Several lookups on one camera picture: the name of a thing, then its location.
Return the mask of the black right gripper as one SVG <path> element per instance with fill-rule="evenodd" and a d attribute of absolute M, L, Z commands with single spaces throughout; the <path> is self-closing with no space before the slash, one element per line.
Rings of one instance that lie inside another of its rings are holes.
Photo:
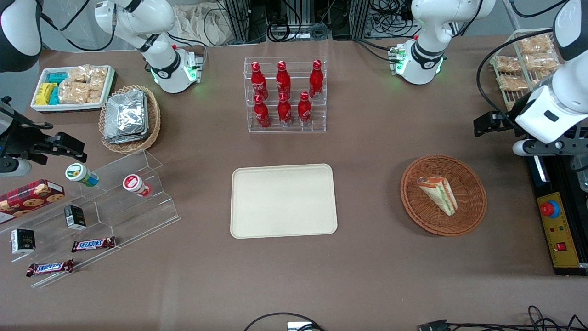
<path fill-rule="evenodd" d="M 46 145 L 44 153 L 67 156 L 86 163 L 85 144 L 65 132 L 49 137 L 42 130 L 49 130 L 48 122 L 33 122 L 25 115 L 15 111 L 10 105 L 11 97 L 1 99 L 1 157 L 11 157 L 30 161 L 47 161 L 42 152 L 35 151 L 36 144 Z"/>

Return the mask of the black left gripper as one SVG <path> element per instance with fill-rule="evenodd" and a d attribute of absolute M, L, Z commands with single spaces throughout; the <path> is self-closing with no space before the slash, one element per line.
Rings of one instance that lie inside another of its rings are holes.
<path fill-rule="evenodd" d="M 487 112 L 474 120 L 474 137 L 506 129 L 501 112 Z M 567 131 L 551 143 L 544 143 L 536 139 L 524 140 L 524 155 L 570 156 L 586 153 L 588 153 L 588 133 L 586 131 Z"/>

